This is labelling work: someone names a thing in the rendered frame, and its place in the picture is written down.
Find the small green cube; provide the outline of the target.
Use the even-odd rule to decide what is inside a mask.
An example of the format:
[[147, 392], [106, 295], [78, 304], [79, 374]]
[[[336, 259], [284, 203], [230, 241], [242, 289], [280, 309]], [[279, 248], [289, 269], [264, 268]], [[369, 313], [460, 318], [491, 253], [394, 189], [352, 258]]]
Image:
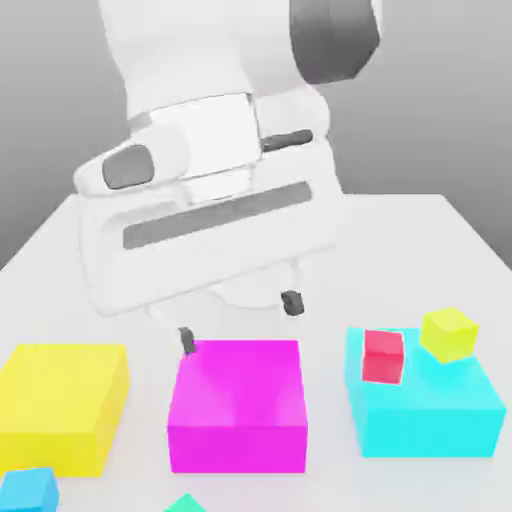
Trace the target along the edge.
[[184, 494], [163, 512], [206, 512], [205, 508], [189, 493]]

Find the large cyan box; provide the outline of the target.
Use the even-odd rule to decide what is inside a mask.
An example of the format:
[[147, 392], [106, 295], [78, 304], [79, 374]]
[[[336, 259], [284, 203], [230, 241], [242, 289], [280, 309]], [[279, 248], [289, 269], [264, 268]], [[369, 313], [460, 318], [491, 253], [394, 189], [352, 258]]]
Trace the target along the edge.
[[418, 328], [403, 328], [400, 384], [362, 379], [365, 330], [347, 329], [345, 385], [361, 454], [368, 458], [488, 458], [506, 405], [474, 356], [440, 364], [420, 345]]

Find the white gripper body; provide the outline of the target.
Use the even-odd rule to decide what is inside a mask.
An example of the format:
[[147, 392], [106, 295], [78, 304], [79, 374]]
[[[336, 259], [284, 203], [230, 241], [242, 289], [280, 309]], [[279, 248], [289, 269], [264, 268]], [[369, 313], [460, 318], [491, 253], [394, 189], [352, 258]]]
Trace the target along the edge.
[[251, 190], [185, 208], [148, 191], [80, 199], [80, 251], [93, 304], [116, 315], [335, 244], [342, 191], [326, 140], [270, 153]]

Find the small red cube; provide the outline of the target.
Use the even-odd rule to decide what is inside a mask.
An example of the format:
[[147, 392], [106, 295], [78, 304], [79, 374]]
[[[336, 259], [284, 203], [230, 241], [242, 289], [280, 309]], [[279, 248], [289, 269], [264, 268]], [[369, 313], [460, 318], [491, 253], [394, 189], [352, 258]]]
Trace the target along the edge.
[[366, 330], [363, 339], [362, 380], [399, 385], [405, 363], [404, 337], [398, 331]]

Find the large yellow box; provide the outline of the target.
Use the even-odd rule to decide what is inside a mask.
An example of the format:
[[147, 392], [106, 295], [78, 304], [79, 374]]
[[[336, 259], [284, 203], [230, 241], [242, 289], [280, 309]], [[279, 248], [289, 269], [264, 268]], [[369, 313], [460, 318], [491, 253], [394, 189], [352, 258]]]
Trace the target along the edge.
[[0, 474], [100, 477], [129, 386], [123, 345], [18, 345], [0, 369]]

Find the small blue cube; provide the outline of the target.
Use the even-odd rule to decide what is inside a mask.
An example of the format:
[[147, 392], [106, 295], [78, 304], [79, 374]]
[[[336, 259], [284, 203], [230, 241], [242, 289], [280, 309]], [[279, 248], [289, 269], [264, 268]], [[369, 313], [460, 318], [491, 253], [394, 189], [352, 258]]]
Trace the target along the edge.
[[57, 512], [58, 504], [51, 468], [9, 471], [0, 485], [0, 512]]

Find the large magenta box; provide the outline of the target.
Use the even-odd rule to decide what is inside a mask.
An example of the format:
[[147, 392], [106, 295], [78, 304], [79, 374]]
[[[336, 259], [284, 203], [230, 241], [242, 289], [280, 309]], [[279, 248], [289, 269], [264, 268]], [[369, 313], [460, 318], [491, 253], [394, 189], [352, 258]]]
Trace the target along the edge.
[[295, 340], [199, 340], [167, 419], [177, 474], [300, 474], [308, 419]]

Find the small yellow-green cube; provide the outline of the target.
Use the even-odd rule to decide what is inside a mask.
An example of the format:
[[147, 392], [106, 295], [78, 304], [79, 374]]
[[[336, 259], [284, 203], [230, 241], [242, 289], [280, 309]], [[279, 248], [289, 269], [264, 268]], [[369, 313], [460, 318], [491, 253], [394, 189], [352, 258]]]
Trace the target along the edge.
[[423, 317], [420, 345], [439, 363], [471, 357], [479, 325], [457, 308], [428, 312]]

